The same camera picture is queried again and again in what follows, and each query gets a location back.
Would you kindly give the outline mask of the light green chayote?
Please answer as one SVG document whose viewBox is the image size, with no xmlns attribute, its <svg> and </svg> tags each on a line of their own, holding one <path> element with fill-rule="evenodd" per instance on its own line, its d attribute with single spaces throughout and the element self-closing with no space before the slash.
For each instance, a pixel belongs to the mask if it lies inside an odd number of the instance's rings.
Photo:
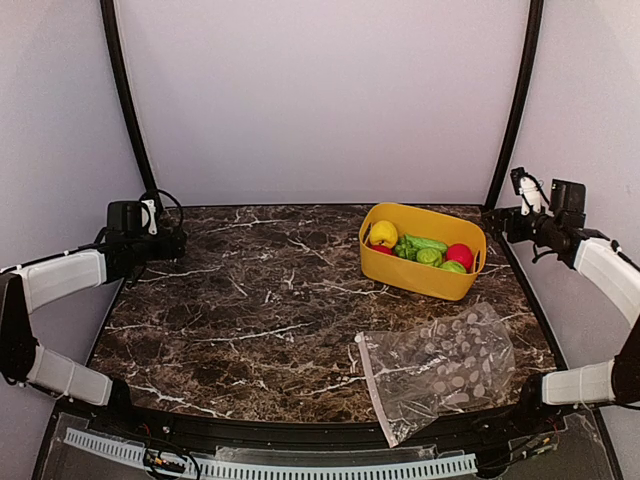
<svg viewBox="0 0 640 480">
<path fill-rule="evenodd" d="M 416 261 L 422 265 L 439 268 L 443 263 L 440 250 L 432 247 L 422 248 L 416 253 Z"/>
</svg>

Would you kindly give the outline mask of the yellow plastic basket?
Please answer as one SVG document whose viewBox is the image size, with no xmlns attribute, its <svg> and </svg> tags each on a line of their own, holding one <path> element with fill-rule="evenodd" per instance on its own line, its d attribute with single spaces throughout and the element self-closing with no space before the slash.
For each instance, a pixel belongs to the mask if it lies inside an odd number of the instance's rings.
<svg viewBox="0 0 640 480">
<path fill-rule="evenodd" d="M 369 229 L 378 221 L 388 220 L 400 235 L 411 234 L 442 241 L 448 245 L 461 243 L 474 254 L 471 272 L 454 273 L 384 254 L 368 246 Z M 435 211 L 402 205 L 380 203 L 365 216 L 358 234 L 363 274 L 389 286 L 450 301 L 462 299 L 485 265 L 487 241 L 476 224 Z"/>
</svg>

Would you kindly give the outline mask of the yellow bell pepper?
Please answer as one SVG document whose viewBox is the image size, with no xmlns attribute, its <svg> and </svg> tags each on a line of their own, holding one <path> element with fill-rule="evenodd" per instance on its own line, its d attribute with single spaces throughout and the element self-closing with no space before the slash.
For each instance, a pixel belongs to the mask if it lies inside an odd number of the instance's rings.
<svg viewBox="0 0 640 480">
<path fill-rule="evenodd" d="M 369 243 L 372 246 L 393 248 L 398 242 L 398 232 L 395 225 L 387 220 L 380 220 L 372 225 L 369 233 Z"/>
</svg>

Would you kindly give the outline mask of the red tomato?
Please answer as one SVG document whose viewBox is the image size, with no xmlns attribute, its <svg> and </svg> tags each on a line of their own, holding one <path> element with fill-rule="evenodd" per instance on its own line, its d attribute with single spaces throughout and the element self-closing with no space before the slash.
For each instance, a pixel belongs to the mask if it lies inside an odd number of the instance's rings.
<svg viewBox="0 0 640 480">
<path fill-rule="evenodd" d="M 394 251 L 391 248 L 386 247 L 384 245 L 371 245 L 370 248 L 376 252 L 394 256 Z"/>
</svg>

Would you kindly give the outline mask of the clear zip top bag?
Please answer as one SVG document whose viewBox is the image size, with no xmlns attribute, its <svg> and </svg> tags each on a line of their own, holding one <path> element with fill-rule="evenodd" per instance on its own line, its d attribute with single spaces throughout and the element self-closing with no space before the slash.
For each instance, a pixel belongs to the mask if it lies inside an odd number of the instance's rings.
<svg viewBox="0 0 640 480">
<path fill-rule="evenodd" d="M 516 369 L 508 329 L 487 302 L 404 332 L 360 332 L 355 342 L 391 448 L 441 416 L 496 406 Z"/>
</svg>

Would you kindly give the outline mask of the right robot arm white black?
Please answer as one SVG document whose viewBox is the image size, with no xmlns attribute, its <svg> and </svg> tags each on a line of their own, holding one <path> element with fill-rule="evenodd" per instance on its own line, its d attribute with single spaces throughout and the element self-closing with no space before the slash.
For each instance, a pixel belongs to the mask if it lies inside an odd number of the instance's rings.
<svg viewBox="0 0 640 480">
<path fill-rule="evenodd" d="M 482 222 L 496 240 L 530 241 L 555 254 L 559 261 L 594 284 L 621 312 L 630 332 L 612 359 L 545 374 L 534 384 L 538 395 L 528 396 L 510 413 L 510 424 L 521 434 L 534 432 L 549 416 L 549 406 L 614 404 L 639 408 L 639 266 L 619 243 L 594 229 L 585 229 L 562 214 L 551 216 L 519 207 L 482 214 Z"/>
</svg>

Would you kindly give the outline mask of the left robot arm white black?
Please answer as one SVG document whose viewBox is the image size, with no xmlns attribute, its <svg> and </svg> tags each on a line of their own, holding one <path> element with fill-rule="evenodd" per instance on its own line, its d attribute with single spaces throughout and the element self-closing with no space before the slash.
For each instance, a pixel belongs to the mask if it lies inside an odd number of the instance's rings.
<svg viewBox="0 0 640 480">
<path fill-rule="evenodd" d="M 10 385 L 38 387 L 60 398 L 103 407 L 101 417 L 120 436 L 141 427 L 124 381 L 115 380 L 46 348 L 30 316 L 78 292 L 133 278 L 147 263 L 186 252 L 181 225 L 170 228 L 103 228 L 96 241 L 1 272 L 1 377 Z"/>
</svg>

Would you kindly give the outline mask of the red pomegranate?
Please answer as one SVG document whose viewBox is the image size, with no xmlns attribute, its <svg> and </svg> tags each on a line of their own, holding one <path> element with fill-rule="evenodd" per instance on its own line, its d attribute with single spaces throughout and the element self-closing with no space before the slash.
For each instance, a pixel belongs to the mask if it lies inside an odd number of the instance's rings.
<svg viewBox="0 0 640 480">
<path fill-rule="evenodd" d="M 465 244 L 457 243 L 451 245 L 446 252 L 448 261 L 455 261 L 461 264 L 466 271 L 470 271 L 474 265 L 474 254 Z"/>
</svg>

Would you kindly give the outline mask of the green apple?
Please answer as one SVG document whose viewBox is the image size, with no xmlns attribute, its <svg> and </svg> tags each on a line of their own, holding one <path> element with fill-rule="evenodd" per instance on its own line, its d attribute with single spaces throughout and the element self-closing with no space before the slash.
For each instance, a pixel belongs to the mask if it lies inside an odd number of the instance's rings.
<svg viewBox="0 0 640 480">
<path fill-rule="evenodd" d="M 449 272 L 459 273 L 459 274 L 467 273 L 467 269 L 465 268 L 465 266 L 455 260 L 448 260 L 443 262 L 440 265 L 440 269 L 449 271 Z"/>
</svg>

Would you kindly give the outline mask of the green bitter gourd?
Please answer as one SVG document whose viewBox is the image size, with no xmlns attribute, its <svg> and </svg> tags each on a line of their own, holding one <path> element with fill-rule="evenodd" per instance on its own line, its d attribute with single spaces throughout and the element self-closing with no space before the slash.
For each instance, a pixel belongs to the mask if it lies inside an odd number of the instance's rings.
<svg viewBox="0 0 640 480">
<path fill-rule="evenodd" d="M 447 244 L 438 240 L 417 237 L 409 234 L 405 234 L 404 239 L 414 249 L 420 250 L 425 248 L 433 248 L 438 250 L 440 253 L 446 253 L 448 250 Z"/>
</svg>

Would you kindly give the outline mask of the green grape bunch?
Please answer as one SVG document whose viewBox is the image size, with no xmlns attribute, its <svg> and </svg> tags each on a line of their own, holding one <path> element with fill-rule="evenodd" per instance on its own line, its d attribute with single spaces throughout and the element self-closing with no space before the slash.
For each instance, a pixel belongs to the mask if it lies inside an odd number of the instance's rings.
<svg viewBox="0 0 640 480">
<path fill-rule="evenodd" d="M 410 242 L 408 242 L 405 237 L 402 237 L 398 240 L 393 248 L 393 252 L 397 257 L 401 259 L 409 261 L 416 260 L 417 249 Z"/>
</svg>

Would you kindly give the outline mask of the left black frame post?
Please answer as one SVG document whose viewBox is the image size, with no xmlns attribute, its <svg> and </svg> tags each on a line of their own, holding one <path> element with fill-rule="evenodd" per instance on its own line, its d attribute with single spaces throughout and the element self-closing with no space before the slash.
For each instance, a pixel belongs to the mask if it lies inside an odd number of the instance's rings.
<svg viewBox="0 0 640 480">
<path fill-rule="evenodd" d="M 149 199 L 154 199 L 160 206 L 162 206 L 129 84 L 116 15 L 116 2 L 114 0 L 100 0 L 99 4 L 116 92 L 136 162 L 136 167 L 144 186 L 145 194 Z"/>
</svg>

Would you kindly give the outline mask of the black frame post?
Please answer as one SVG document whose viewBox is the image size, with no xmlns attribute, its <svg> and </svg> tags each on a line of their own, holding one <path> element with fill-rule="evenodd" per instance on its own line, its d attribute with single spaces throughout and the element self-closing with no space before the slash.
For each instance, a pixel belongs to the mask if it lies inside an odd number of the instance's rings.
<svg viewBox="0 0 640 480">
<path fill-rule="evenodd" d="M 497 205 L 514 152 L 534 70 L 543 11 L 543 0 L 531 0 L 529 2 L 521 60 L 511 107 L 494 173 L 484 202 L 484 208 L 487 210 L 494 209 Z"/>
<path fill-rule="evenodd" d="M 114 0 L 100 0 L 99 4 L 116 92 L 136 162 L 136 167 L 144 186 L 145 194 L 149 199 L 154 199 L 160 206 L 162 206 L 129 84 L 116 15 L 116 2 Z"/>
</svg>

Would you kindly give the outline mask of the black front rail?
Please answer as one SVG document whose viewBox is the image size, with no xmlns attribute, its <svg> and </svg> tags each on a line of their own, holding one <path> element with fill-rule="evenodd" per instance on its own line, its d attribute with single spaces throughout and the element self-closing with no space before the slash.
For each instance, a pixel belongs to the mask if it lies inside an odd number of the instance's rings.
<svg viewBox="0 0 640 480">
<path fill-rule="evenodd" d="M 516 406 L 453 414 L 413 434 L 402 448 L 434 446 L 438 452 L 461 450 L 504 451 L 512 440 L 552 433 L 565 427 L 566 411 L 551 408 L 547 414 L 527 415 Z M 142 435 L 157 444 L 212 453 L 221 447 L 285 451 L 364 451 L 388 447 L 379 424 L 270 423 L 205 418 L 135 407 L 125 414 L 98 409 L 89 414 L 89 425 L 99 431 Z"/>
</svg>

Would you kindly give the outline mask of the right black frame post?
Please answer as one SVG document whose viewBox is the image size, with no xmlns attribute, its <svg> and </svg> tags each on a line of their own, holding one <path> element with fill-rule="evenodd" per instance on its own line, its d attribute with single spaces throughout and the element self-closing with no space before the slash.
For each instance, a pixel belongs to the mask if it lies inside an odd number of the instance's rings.
<svg viewBox="0 0 640 480">
<path fill-rule="evenodd" d="M 531 0 L 529 2 L 521 60 L 511 107 L 494 173 L 484 202 L 484 208 L 487 210 L 494 209 L 497 205 L 514 152 L 534 70 L 543 11 L 543 0 Z"/>
</svg>

